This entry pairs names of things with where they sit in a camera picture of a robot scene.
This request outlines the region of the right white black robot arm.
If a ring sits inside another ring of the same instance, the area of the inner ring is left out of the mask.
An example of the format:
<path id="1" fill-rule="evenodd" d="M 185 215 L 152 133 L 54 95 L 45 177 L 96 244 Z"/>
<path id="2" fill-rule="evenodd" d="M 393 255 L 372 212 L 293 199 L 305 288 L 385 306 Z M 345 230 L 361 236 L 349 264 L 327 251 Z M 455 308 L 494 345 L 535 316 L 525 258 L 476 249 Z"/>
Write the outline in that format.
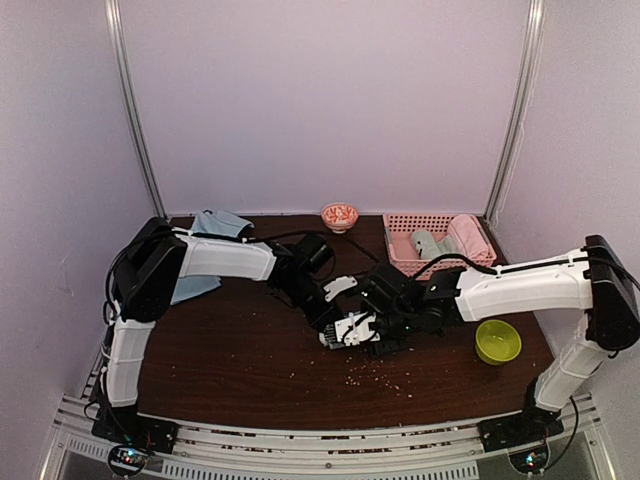
<path id="1" fill-rule="evenodd" d="M 581 316 L 558 358 L 531 381 L 522 412 L 513 419 L 519 440 L 535 440 L 604 359 L 639 340 L 638 282 L 600 235 L 579 249 L 515 265 L 438 270 L 427 283 L 402 276 L 390 292 L 365 293 L 370 314 L 359 320 L 366 341 L 394 351 L 410 334 L 502 314 L 575 309 Z"/>

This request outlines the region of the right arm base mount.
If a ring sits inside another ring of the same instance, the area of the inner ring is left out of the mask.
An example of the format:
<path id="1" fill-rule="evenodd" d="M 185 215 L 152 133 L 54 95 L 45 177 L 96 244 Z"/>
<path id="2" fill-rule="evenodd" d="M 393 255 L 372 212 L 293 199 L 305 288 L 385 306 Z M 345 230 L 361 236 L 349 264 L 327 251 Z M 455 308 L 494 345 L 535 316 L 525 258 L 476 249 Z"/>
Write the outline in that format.
<path id="1" fill-rule="evenodd" d="M 477 427 L 485 452 L 543 442 L 564 432 L 564 425 L 557 418 L 529 418 L 523 413 L 483 420 Z"/>

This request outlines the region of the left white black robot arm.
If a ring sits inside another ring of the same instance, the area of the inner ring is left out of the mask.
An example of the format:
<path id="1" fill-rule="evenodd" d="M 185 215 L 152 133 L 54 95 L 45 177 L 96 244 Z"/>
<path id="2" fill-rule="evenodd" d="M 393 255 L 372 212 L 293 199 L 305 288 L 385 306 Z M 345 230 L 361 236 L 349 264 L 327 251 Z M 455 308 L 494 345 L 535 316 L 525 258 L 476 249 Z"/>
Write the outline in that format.
<path id="1" fill-rule="evenodd" d="M 151 218 L 114 259 L 105 281 L 103 343 L 98 402 L 106 429 L 123 444 L 137 442 L 144 424 L 137 413 L 138 380 L 157 321 L 176 303 L 182 280 L 213 277 L 265 282 L 302 310 L 323 339 L 344 318 L 336 302 L 357 283 L 352 276 L 326 285 L 315 274 L 334 252 L 321 234 L 303 232 L 295 244 L 197 232 Z"/>

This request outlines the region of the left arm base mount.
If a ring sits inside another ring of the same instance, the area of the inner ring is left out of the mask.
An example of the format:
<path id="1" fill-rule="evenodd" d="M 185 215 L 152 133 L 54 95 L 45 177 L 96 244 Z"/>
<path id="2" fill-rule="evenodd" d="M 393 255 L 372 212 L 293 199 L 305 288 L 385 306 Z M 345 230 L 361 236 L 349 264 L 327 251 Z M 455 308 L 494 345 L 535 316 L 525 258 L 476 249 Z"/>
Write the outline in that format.
<path id="1" fill-rule="evenodd" d="M 118 423 L 111 417 L 94 421 L 91 434 L 113 443 L 134 446 L 140 450 L 171 454 L 179 426 L 175 422 L 149 417 L 136 417 L 133 423 Z"/>

